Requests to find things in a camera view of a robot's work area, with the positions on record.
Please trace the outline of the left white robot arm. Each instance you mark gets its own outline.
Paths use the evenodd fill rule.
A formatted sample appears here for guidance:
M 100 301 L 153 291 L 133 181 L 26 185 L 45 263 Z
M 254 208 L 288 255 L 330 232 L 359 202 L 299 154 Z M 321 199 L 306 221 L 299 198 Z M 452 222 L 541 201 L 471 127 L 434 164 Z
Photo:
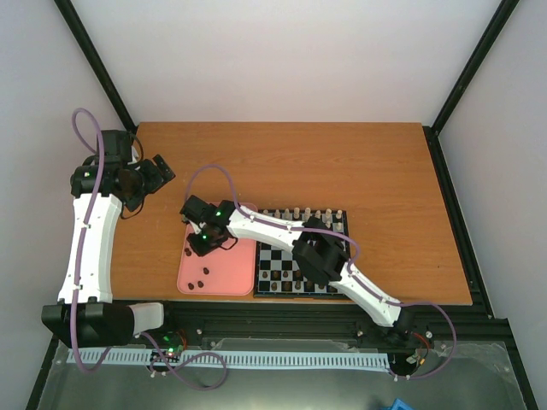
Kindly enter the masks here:
M 178 323 L 160 302 L 115 304 L 111 261 L 115 228 L 125 211 L 138 214 L 144 199 L 175 174 L 160 155 L 144 158 L 137 137 L 107 130 L 96 153 L 70 178 L 74 198 L 74 234 L 66 277 L 53 305 L 42 309 L 43 324 L 67 347 L 124 346 L 142 331 L 158 343 L 170 343 Z

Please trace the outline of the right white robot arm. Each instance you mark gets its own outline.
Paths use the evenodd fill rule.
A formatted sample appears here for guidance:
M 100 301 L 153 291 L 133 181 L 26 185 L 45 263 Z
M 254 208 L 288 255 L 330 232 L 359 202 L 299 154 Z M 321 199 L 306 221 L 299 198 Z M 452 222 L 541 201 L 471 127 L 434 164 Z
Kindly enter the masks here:
M 191 225 L 188 243 L 198 256 L 221 249 L 229 240 L 249 239 L 292 255 L 303 276 L 315 284 L 332 286 L 364 310 L 388 343 L 409 339 L 414 320 L 403 304 L 367 278 L 344 248 L 349 237 L 330 231 L 322 220 L 283 220 L 260 214 L 237 202 L 218 205 L 189 196 L 179 213 Z

